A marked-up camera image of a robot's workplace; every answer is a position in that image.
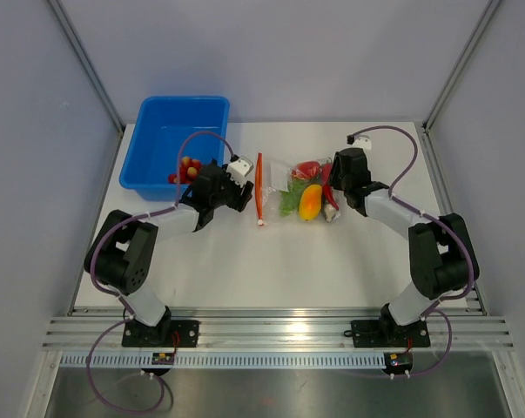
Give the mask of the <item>red fake strawberry bunch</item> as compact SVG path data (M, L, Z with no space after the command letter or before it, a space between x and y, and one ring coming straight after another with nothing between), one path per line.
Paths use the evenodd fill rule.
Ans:
M177 184L177 180L181 185L191 184L199 175L202 162L199 159L185 156L180 160L178 171L168 176L167 182L169 184Z

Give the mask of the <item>red fake chili pepper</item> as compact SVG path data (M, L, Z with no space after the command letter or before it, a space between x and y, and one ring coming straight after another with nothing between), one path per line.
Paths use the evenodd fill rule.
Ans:
M332 164L330 162L325 163L320 170L320 183L322 185L323 196L326 202L329 203L336 211L339 210L339 206L333 196L333 188L328 184L328 180L332 170Z

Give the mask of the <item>grey fake fish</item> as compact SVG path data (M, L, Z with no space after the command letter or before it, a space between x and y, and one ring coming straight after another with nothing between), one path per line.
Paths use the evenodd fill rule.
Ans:
M331 203L326 202L322 206L322 214L323 214L324 220L327 223L332 223L340 216L340 211L336 209Z

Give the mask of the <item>yellow orange fake mango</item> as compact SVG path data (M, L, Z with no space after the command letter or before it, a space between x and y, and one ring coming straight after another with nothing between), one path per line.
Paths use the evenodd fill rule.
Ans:
M299 204L299 216L304 221L314 220L322 205L322 186L309 185L302 193Z

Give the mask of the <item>green fake lettuce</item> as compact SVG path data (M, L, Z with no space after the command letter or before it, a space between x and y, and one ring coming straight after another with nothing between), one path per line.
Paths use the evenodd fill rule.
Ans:
M287 190L280 192L279 215L287 217L299 210L300 198L309 186L307 180L292 179L287 183Z

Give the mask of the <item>clear zip top bag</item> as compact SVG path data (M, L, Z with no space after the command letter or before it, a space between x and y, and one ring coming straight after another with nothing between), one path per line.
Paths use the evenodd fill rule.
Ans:
M284 219L333 223L340 216L338 193L328 184L330 158L295 165L259 153L255 165L254 197L257 225Z

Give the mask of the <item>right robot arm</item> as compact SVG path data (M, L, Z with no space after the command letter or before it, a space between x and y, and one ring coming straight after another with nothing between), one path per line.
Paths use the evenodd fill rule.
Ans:
M349 207L408 243L410 283L378 318L352 320L346 336L356 348L429 347L426 317L449 295L470 289L479 276L464 219L456 213L435 218L396 198L388 185L372 180L361 149L336 152L327 183L343 193Z

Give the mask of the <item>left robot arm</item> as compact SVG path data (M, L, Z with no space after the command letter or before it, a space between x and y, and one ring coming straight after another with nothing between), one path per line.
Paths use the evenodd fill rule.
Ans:
M146 283L160 232L174 238L207 226L226 206L243 212L252 198L250 160L237 155L229 163L205 165L179 201L141 215L110 212L84 259L93 286L123 306L123 347L196 347L199 322L175 320Z

